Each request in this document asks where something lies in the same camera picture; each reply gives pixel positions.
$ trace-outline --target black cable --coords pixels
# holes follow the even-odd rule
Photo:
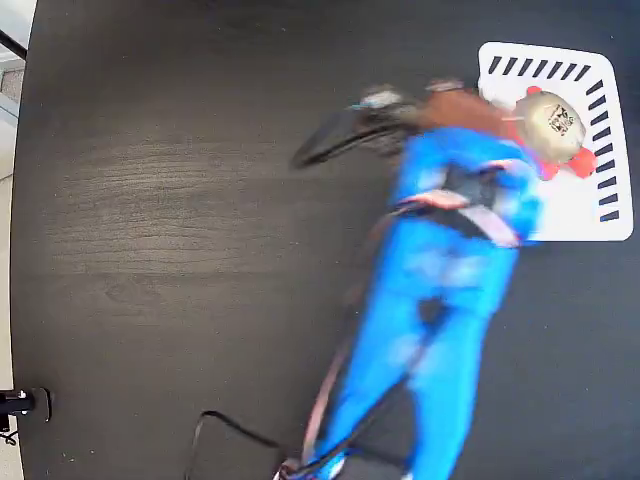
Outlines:
[[[291,165],[294,168],[304,168],[309,167],[311,165],[317,163],[323,163],[329,160],[331,157],[344,153],[352,148],[357,147],[363,143],[369,142],[371,140],[375,140],[379,137],[384,137],[388,135],[390,132],[394,130],[399,130],[403,128],[404,125],[401,123],[387,123],[384,125],[378,125],[376,127],[370,128],[368,130],[363,130],[361,132],[354,133],[350,137],[341,140],[340,142],[332,145],[330,147],[325,148],[324,150],[320,150],[319,152],[309,154],[309,152],[315,147],[320,140],[320,136],[318,133],[322,131],[319,129],[312,137],[307,140],[307,142],[298,149],[298,151],[294,154]]]
[[[191,441],[191,449],[189,452],[189,462],[187,463],[187,467],[185,468],[184,476],[183,476],[184,480],[191,479],[191,474],[193,472],[193,466],[195,464],[195,458],[196,458],[196,453],[198,448],[198,441],[200,440],[200,433],[202,432],[202,427],[204,426],[204,422],[206,421],[207,418],[214,418],[222,422],[227,427],[230,427],[231,429],[235,430],[241,435],[244,435],[245,437],[247,437],[249,440],[259,445],[262,445],[263,447],[277,450],[281,461],[283,461],[286,458],[286,453],[284,451],[284,448],[282,448],[282,446],[278,442],[271,440],[270,438],[264,437],[252,430],[249,430],[248,428],[243,427],[238,422],[236,422],[235,420],[233,420],[232,418],[228,417],[223,413],[220,413],[216,410],[205,410],[198,417],[198,423],[196,423],[196,428],[193,431],[193,440]]]
[[[16,439],[14,438],[17,434],[18,434],[17,430],[11,432],[9,435],[0,433],[0,438],[4,438],[4,443],[6,443],[7,445],[11,445],[12,447],[15,447],[16,445],[18,445],[18,442],[16,442]]]
[[[27,59],[27,49],[16,42],[9,35],[0,30],[0,44],[7,47],[8,50],[12,51],[16,55],[18,55],[21,59]]]

